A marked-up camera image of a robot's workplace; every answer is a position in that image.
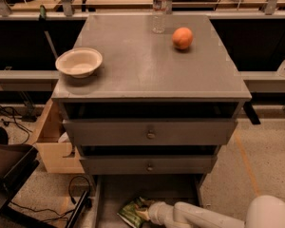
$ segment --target table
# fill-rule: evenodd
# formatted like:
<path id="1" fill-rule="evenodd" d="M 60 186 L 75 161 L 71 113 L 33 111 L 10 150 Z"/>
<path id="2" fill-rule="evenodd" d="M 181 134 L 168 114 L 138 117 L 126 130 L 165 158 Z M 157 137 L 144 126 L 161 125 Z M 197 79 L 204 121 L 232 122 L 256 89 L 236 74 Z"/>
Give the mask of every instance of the table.
<path id="1" fill-rule="evenodd" d="M 178 27 L 194 33 L 186 51 L 172 46 Z M 75 47 L 104 61 L 84 79 L 60 75 L 52 100 L 88 174 L 211 171 L 251 95 L 206 16 L 168 15 L 154 34 L 149 15 L 90 15 Z"/>

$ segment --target white bowl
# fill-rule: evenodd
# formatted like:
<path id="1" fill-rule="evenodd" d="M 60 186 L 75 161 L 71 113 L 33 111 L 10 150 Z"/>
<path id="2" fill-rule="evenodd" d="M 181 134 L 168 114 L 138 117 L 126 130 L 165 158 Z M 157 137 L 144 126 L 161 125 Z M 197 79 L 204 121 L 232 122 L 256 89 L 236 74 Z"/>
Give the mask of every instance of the white bowl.
<path id="1" fill-rule="evenodd" d="M 71 49 L 56 60 L 56 68 L 66 75 L 74 78 L 85 78 L 100 66 L 103 61 L 102 54 L 93 48 Z"/>

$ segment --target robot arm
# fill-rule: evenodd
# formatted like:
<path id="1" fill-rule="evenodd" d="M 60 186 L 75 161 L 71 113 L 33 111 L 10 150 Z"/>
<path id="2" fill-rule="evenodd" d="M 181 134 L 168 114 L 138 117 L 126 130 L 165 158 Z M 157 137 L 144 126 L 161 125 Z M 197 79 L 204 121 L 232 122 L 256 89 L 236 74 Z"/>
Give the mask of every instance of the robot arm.
<path id="1" fill-rule="evenodd" d="M 178 202 L 174 206 L 155 202 L 148 210 L 151 222 L 166 228 L 285 228 L 285 202 L 260 196 L 249 206 L 246 222 L 197 206 Z"/>
<path id="2" fill-rule="evenodd" d="M 244 222 L 185 202 L 174 206 L 156 202 L 149 208 L 151 222 L 166 228 L 244 228 Z"/>

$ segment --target floor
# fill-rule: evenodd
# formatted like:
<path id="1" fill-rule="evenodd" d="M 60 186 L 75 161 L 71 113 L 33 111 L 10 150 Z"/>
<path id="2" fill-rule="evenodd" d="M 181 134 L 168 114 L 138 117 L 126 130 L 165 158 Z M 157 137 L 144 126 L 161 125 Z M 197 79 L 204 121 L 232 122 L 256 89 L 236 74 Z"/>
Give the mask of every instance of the floor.
<path id="1" fill-rule="evenodd" d="M 247 208 L 257 196 L 273 195 L 285 201 L 285 114 L 281 106 L 255 106 L 255 110 L 261 124 L 253 125 L 244 113 L 239 115 L 236 131 L 229 143 L 220 149 L 218 161 L 200 189 L 206 209 L 241 220 L 245 220 Z M 34 123 L 23 124 L 34 129 Z M 25 138 L 25 133 L 12 125 L 7 130 L 12 143 Z M 41 161 L 13 201 L 32 209 L 53 209 L 62 214 L 73 208 L 68 194 L 69 182 L 73 177 L 75 175 L 48 174 Z M 73 195 L 78 199 L 85 182 L 76 180 L 72 187 Z M 49 211 L 34 213 L 20 210 L 38 219 L 57 217 Z M 86 209 L 77 226 L 91 227 L 93 217 L 93 208 Z M 61 220 L 53 224 L 56 227 L 65 226 Z M 102 227 L 117 226 L 111 224 Z M 0 228 L 3 227 L 21 226 L 0 218 Z"/>

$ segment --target drawer handle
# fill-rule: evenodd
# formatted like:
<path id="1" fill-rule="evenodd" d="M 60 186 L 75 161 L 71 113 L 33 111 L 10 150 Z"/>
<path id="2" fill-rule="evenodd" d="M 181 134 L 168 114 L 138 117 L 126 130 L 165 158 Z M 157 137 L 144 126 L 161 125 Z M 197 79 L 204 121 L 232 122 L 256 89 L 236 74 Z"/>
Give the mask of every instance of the drawer handle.
<path id="1" fill-rule="evenodd" d="M 153 166 L 151 163 L 148 164 L 148 166 L 146 167 L 147 171 L 153 171 Z"/>
<path id="2" fill-rule="evenodd" d="M 155 139 L 155 137 L 156 137 L 155 132 L 153 132 L 152 130 L 149 130 L 148 133 L 146 134 L 146 137 L 147 137 L 149 140 Z"/>

